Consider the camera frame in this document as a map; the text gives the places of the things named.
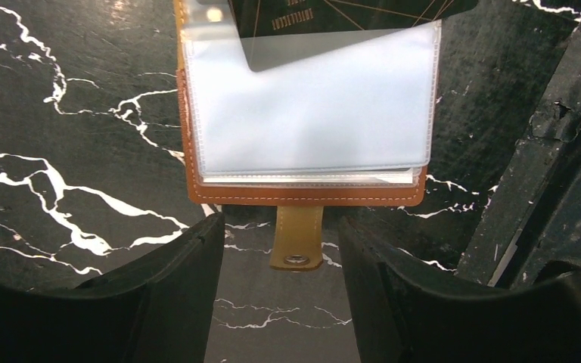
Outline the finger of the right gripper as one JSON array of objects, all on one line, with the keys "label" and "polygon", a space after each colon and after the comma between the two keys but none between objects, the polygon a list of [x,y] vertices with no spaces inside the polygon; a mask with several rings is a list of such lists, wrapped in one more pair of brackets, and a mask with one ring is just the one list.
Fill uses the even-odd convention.
[{"label": "finger of the right gripper", "polygon": [[456,276],[515,288],[581,271],[581,23]]}]

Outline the brown leather card holder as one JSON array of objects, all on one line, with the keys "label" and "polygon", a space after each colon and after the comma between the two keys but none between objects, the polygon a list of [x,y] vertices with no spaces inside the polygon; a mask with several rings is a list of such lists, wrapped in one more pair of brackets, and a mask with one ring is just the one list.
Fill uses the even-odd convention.
[{"label": "brown leather card holder", "polygon": [[273,206],[271,268],[311,271],[325,207],[423,200],[443,19],[255,72],[229,2],[173,4],[188,195]]}]

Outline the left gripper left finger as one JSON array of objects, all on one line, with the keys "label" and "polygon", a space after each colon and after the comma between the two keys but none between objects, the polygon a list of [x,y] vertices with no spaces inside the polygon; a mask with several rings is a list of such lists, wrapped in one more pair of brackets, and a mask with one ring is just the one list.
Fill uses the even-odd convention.
[{"label": "left gripper left finger", "polygon": [[202,362],[225,218],[72,289],[0,285],[0,362]]}]

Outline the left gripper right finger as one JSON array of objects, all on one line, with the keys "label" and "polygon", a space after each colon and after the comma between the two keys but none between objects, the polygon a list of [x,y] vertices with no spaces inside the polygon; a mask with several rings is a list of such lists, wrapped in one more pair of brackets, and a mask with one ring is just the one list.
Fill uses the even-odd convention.
[{"label": "left gripper right finger", "polygon": [[458,278],[350,218],[338,240],[363,362],[581,362],[581,266],[507,290]]}]

